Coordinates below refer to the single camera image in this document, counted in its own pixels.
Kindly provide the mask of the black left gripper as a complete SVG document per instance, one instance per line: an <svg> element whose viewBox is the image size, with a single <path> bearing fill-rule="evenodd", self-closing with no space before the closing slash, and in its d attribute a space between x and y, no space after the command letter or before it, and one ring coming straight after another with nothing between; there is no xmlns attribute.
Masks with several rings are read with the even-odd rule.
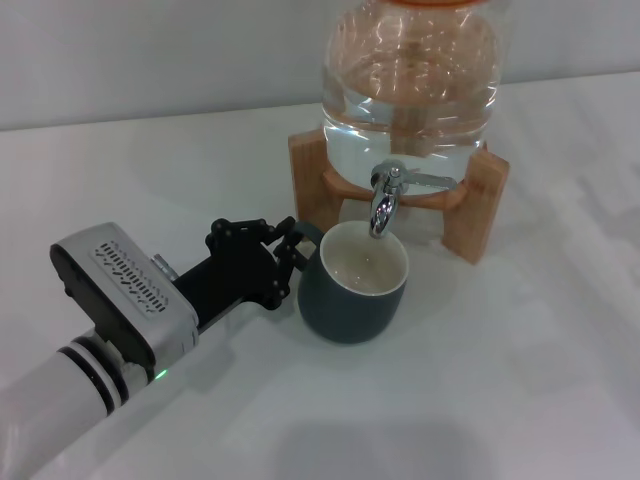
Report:
<svg viewBox="0 0 640 480"><path fill-rule="evenodd" d="M295 223L292 216L275 226L264 219L220 218L212 223L207 235L211 255L173 282L194 308L200 333L242 303L256 303L270 311L280 307L290 293L293 271L303 272L308 263L297 249L304 235L288 234ZM262 244L281 238L274 259Z"/></svg>

